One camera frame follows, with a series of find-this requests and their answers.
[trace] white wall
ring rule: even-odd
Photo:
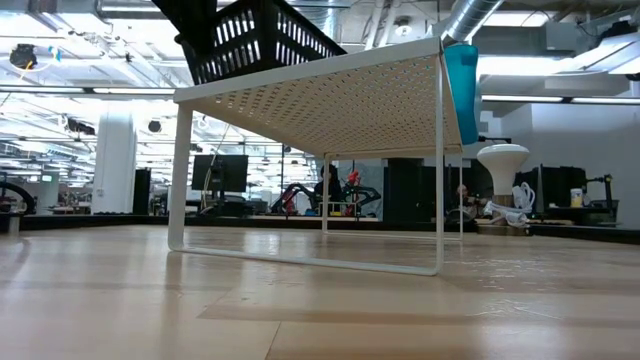
[[[480,122],[487,123],[488,131],[480,132],[482,136],[488,137],[502,137],[502,119],[493,117],[493,112],[483,111],[480,116]],[[465,159],[462,166],[470,167],[470,159],[475,159],[478,155],[478,151],[482,148],[492,145],[492,142],[477,142],[471,145],[466,145],[462,149],[462,157]],[[445,156],[445,166],[460,166],[460,155],[448,155]],[[424,158],[424,166],[436,166],[435,156],[429,156]]]
[[[502,119],[502,134],[531,151],[523,171],[575,166],[587,177],[613,176],[613,198],[620,200],[622,227],[640,228],[640,120],[630,106],[533,104]],[[604,185],[592,183],[592,199],[604,199]]]

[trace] ceiling light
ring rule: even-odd
[[[101,11],[113,12],[160,12],[155,6],[103,6]]]
[[[96,94],[173,95],[171,88],[94,88]]]
[[[593,105],[640,105],[640,98],[573,98],[571,103]]]
[[[408,16],[398,16],[394,21],[394,25],[396,28],[396,35],[398,36],[407,36],[411,33],[411,25],[409,25],[411,18]]]
[[[0,92],[10,93],[51,93],[51,94],[82,94],[83,88],[58,86],[0,86]]]
[[[563,59],[541,56],[481,56],[478,74],[504,76],[549,76],[564,70]]]
[[[28,138],[18,138],[16,140],[21,140],[21,141],[32,141],[32,142],[49,142],[49,143],[69,143],[69,142],[97,142],[98,140],[95,138],[83,138],[83,137],[77,137],[77,138],[35,138],[35,137],[28,137]]]
[[[40,175],[38,170],[5,170],[9,175]]]
[[[209,122],[207,121],[206,115],[198,119],[197,124],[198,124],[198,129],[207,130],[209,128]]]
[[[557,103],[562,101],[562,97],[560,96],[482,95],[482,101]]]
[[[398,28],[396,29],[396,35],[398,36],[407,36],[410,33],[411,33],[411,26],[409,25],[398,26]]]

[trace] exposed pipe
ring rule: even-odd
[[[382,18],[382,7],[384,6],[384,0],[376,0],[373,14],[371,15],[371,29],[367,36],[367,43],[364,47],[365,50],[373,49],[373,44],[376,41],[376,35],[378,34],[378,28],[380,27],[380,19]]]
[[[558,11],[555,15],[553,15],[551,20],[555,22],[560,22],[561,20],[569,16],[569,14],[576,11],[582,5],[583,5],[582,1],[574,1],[571,4],[569,4],[567,7],[565,7],[564,10]]]
[[[378,47],[387,46],[387,42],[389,41],[389,35],[391,35],[391,30],[393,29],[393,24],[396,21],[396,10],[400,7],[400,0],[393,0],[391,2],[391,7],[387,12],[387,19],[384,24],[384,31],[382,32],[382,37],[380,38],[380,43]]]
[[[504,0],[458,0],[441,35],[445,44],[471,40],[503,2]]]

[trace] ceiling duct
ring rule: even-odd
[[[218,0],[218,6],[224,7],[233,1]],[[351,7],[351,2],[344,0],[287,0],[287,2],[332,38],[338,35],[340,11]],[[166,19],[151,1],[106,0],[99,2],[98,6],[98,12],[106,19]]]
[[[471,40],[504,0],[458,0],[442,33],[445,43]]]

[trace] metal rod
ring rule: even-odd
[[[331,236],[351,236],[351,237],[373,237],[373,238],[393,238],[393,239],[415,239],[415,240],[437,240],[436,236],[420,236],[420,235],[398,235],[398,234],[372,234],[370,232],[358,233],[358,232],[333,232],[329,231],[326,235]],[[444,238],[445,242],[459,242],[460,239]]]
[[[262,255],[262,254],[245,253],[242,251],[204,249],[204,248],[183,247],[175,250],[184,252],[184,253],[190,253],[190,254],[226,256],[226,257],[233,257],[238,259],[276,261],[276,262],[289,263],[289,264],[326,266],[326,267],[351,269],[351,270],[381,271],[381,272],[389,272],[389,273],[397,273],[397,274],[405,274],[405,275],[434,276],[437,274],[437,271],[435,271],[434,269],[420,268],[420,267],[414,267],[414,266],[360,263],[360,262],[353,262],[353,261],[315,259],[315,258],[303,258],[303,257],[298,258],[298,257],[287,257],[287,256],[278,256],[278,255]]]

